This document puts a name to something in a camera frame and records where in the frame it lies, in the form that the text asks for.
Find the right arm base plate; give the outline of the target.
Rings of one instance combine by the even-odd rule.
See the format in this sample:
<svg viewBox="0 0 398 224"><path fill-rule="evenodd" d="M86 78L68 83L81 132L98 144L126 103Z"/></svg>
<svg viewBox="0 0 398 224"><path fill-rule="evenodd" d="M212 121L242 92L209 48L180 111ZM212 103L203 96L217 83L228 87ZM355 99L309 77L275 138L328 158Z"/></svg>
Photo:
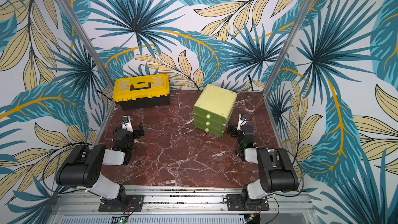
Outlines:
<svg viewBox="0 0 398 224"><path fill-rule="evenodd" d="M253 200L243 194L228 194L223 198L228 211L268 211L269 205L266 199Z"/></svg>

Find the green top drawer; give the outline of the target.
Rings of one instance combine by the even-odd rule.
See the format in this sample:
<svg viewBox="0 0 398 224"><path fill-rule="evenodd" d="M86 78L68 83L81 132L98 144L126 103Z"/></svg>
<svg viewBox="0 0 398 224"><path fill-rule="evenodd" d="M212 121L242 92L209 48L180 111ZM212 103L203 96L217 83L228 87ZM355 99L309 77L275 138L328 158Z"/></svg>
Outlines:
<svg viewBox="0 0 398 224"><path fill-rule="evenodd" d="M205 110L199 106L194 106L193 112L195 117L200 117L204 119L205 122L212 120L220 124L226 124L232 114L232 110L230 110L229 112L215 113L209 110Z"/></svg>

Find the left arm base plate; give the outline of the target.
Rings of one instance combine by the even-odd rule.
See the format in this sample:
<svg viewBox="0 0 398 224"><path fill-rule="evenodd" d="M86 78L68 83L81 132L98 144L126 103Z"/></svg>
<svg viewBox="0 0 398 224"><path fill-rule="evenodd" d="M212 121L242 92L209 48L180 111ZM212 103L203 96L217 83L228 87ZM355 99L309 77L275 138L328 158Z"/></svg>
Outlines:
<svg viewBox="0 0 398 224"><path fill-rule="evenodd" d="M99 212L140 212L144 195L126 195L113 200L101 199Z"/></svg>

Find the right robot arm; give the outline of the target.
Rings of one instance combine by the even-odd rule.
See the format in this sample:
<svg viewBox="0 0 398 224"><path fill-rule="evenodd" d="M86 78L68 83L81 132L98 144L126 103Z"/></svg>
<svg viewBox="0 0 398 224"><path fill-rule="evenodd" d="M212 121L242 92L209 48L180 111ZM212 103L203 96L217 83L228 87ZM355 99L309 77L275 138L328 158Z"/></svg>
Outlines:
<svg viewBox="0 0 398 224"><path fill-rule="evenodd" d="M256 147L254 128L249 124L229 125L227 134L237 140L237 156L258 166L259 179L244 187L243 200L260 200L276 192L298 190L299 180L286 150Z"/></svg>

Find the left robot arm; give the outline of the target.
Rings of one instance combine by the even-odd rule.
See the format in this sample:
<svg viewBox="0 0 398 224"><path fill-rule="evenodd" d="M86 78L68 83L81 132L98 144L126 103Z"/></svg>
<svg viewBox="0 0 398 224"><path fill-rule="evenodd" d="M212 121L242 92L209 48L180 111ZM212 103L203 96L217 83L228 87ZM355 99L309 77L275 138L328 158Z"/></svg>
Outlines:
<svg viewBox="0 0 398 224"><path fill-rule="evenodd" d="M102 166L126 166L131 160L135 140L144 136L142 123L133 129L130 123L122 122L115 129L112 149L104 145L73 148L56 173L60 186L84 189L101 197L103 201L126 201L125 189L102 174Z"/></svg>

